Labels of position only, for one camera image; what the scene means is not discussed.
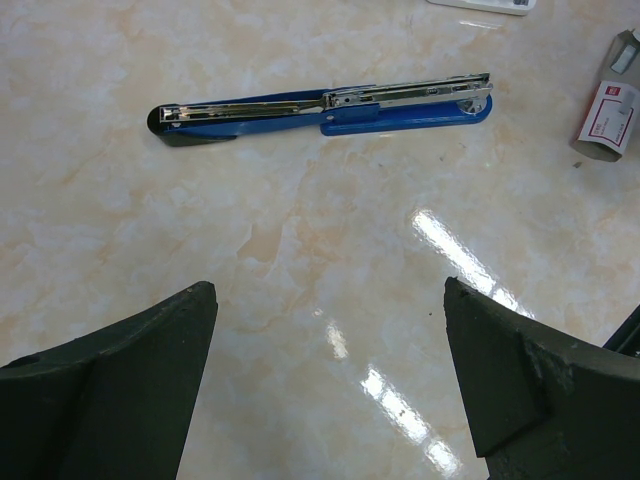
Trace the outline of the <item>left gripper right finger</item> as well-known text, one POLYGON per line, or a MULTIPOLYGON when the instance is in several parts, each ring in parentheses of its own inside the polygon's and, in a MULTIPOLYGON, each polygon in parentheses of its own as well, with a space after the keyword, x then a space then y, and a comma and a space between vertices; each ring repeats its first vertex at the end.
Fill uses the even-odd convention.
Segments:
POLYGON ((446 332, 478 457, 492 479, 639 476, 639 313, 595 346, 455 277, 446 332))

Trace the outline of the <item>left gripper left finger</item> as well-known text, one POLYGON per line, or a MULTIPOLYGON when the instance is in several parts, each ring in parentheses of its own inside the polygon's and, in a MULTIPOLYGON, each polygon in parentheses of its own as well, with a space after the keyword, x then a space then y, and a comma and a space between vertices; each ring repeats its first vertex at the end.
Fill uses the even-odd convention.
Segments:
POLYGON ((200 281, 3 366, 2 478, 175 478, 217 311, 200 281))

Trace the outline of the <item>red white staple box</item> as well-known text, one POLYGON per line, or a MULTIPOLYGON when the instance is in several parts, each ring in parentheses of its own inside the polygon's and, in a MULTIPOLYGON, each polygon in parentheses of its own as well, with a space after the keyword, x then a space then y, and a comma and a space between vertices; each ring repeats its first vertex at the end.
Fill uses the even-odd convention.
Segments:
POLYGON ((571 147, 605 162, 623 156, 639 121, 639 30, 619 33, 602 61, 590 104, 571 147))

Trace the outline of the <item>blue metal stapler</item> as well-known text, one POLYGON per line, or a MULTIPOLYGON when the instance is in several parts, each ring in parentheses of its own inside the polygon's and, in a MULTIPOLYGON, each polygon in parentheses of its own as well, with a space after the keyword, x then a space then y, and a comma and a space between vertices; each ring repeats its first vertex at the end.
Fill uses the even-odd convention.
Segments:
POLYGON ((164 104, 149 131, 171 147, 317 126, 325 136, 477 124, 491 113, 488 73, 350 86, 192 104, 164 104))

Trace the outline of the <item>small white stapler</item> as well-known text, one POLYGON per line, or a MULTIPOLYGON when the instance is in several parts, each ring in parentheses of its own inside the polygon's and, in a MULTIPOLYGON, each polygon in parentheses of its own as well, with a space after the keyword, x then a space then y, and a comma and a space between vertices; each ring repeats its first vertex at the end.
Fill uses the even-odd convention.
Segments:
POLYGON ((476 11, 526 16, 535 6, 536 0, 428 0, 432 4, 476 11))

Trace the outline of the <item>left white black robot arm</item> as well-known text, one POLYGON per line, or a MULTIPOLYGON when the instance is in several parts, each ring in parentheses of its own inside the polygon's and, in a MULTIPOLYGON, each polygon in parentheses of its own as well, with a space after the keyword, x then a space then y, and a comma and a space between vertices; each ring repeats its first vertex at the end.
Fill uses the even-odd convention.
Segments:
MULTIPOLYGON (((601 347, 456 278, 446 331, 476 454, 493 479, 639 475, 639 317, 601 347)), ((5 479, 176 476, 218 305, 198 282, 1 370, 5 479)))

